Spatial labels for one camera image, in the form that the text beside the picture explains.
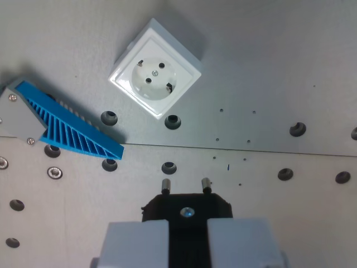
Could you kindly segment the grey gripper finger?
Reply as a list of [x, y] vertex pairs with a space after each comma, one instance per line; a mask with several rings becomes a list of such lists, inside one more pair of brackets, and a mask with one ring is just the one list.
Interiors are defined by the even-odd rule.
[[212, 267], [289, 267], [264, 218], [208, 220]]
[[90, 267], [169, 267], [169, 223], [111, 222]]

